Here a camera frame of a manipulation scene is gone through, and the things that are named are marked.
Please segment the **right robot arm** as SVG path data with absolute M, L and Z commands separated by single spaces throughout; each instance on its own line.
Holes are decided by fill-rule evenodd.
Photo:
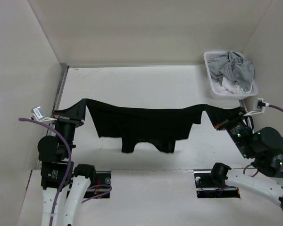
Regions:
M 275 181 L 275 184 L 268 184 L 217 162 L 209 175 L 211 184 L 219 188 L 242 188 L 271 201 L 283 211 L 283 137 L 280 133 L 272 127 L 254 133 L 244 123 L 249 113 L 243 107 L 222 109 L 207 106 L 206 112 L 214 128 L 227 131 L 242 156 L 253 160 L 251 166 Z

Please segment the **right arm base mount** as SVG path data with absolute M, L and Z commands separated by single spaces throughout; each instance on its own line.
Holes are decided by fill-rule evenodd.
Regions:
M 233 186 L 217 186 L 209 170 L 194 171 L 197 198 L 240 198 L 240 191 Z

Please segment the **black tank top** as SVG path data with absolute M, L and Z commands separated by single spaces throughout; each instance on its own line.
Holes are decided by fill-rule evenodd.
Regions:
M 99 137 L 120 138 L 123 153 L 133 153 L 138 143 L 154 145 L 160 152 L 173 153 L 178 140 L 189 137 L 194 124 L 201 123 L 207 104 L 181 109 L 126 108 L 86 99 Z

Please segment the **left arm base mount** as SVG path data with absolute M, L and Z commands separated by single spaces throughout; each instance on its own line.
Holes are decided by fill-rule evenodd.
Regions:
M 97 198 L 110 198 L 111 176 L 111 171 L 97 171 L 95 180 L 87 189 L 84 199 L 89 199 L 97 195 L 100 195 Z

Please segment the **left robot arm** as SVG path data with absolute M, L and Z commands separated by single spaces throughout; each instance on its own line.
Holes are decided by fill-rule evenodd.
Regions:
M 96 184 L 95 167 L 74 165 L 72 150 L 75 130 L 84 123 L 84 100 L 52 115 L 48 126 L 53 135 L 44 136 L 38 143 L 43 196 L 43 226 L 73 226 L 88 188 Z

